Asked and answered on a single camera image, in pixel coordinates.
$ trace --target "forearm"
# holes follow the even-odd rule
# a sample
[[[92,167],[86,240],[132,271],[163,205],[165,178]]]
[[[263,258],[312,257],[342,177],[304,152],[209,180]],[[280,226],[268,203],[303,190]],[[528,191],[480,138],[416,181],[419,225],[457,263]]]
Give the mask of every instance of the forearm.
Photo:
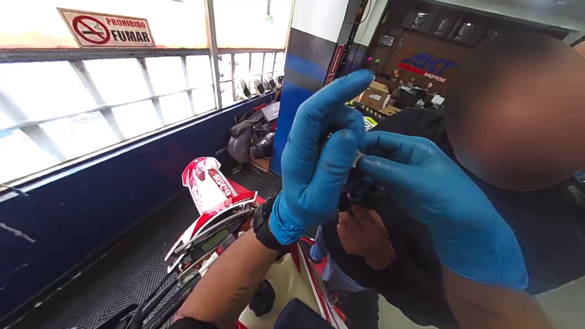
[[[528,293],[466,279],[445,265],[443,282],[447,301],[463,329],[552,328]]]
[[[252,230],[238,238],[209,268],[175,315],[219,328],[235,328],[278,252],[263,246]]]

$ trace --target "motorcycle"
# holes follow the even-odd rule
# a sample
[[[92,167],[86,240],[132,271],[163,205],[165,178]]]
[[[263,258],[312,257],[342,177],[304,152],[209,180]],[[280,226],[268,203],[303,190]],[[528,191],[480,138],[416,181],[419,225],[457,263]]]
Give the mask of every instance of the motorcycle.
[[[167,252],[167,274],[151,294],[94,329],[159,329],[169,325],[207,269],[250,229],[252,216],[264,199],[255,191],[237,193],[220,166],[215,158],[199,157],[185,168],[183,185],[201,215]],[[283,310],[299,306],[321,316],[335,329],[347,328],[345,316],[333,305],[321,280],[326,259],[316,264],[308,256],[307,246],[312,244],[311,238],[303,237],[272,264],[261,285],[274,294],[261,303],[261,309],[249,304],[239,317],[238,329],[272,329],[287,313]],[[168,295],[170,298],[162,303]]]

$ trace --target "cardboard box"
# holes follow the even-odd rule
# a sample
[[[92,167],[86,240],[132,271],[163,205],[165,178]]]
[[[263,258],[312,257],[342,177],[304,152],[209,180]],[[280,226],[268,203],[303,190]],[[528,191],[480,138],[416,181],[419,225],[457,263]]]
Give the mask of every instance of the cardboard box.
[[[394,114],[396,112],[400,112],[402,110],[399,109],[399,108],[397,108],[397,107],[394,107],[392,105],[388,105],[386,108],[378,109],[377,111],[378,112],[381,112],[381,113],[384,113],[386,115],[392,115],[392,114]]]
[[[359,95],[357,101],[371,109],[380,110],[388,94],[388,87],[385,84],[372,81],[370,86]]]

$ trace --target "gloved hand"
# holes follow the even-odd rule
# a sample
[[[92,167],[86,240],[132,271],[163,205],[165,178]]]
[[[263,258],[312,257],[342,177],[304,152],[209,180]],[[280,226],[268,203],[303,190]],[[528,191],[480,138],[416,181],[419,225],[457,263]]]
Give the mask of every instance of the gloved hand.
[[[362,115],[344,103],[374,80],[370,70],[355,71],[316,92],[298,108],[281,157],[283,190],[274,201],[270,230],[283,245],[337,215],[339,195],[364,145]],[[335,132],[319,155],[321,133]]]
[[[433,142],[368,132],[358,168],[429,228],[441,262],[459,275],[512,289],[528,286],[512,229],[485,194]]]

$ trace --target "black wristband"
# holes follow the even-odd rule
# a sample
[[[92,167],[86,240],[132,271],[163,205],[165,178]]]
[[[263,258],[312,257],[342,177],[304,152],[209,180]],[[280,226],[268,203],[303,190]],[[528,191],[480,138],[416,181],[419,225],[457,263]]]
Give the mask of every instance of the black wristband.
[[[280,244],[270,231],[269,220],[275,199],[276,197],[266,199],[266,202],[256,209],[253,217],[253,229],[256,234],[256,239],[266,248],[280,252],[288,252],[288,246]]]

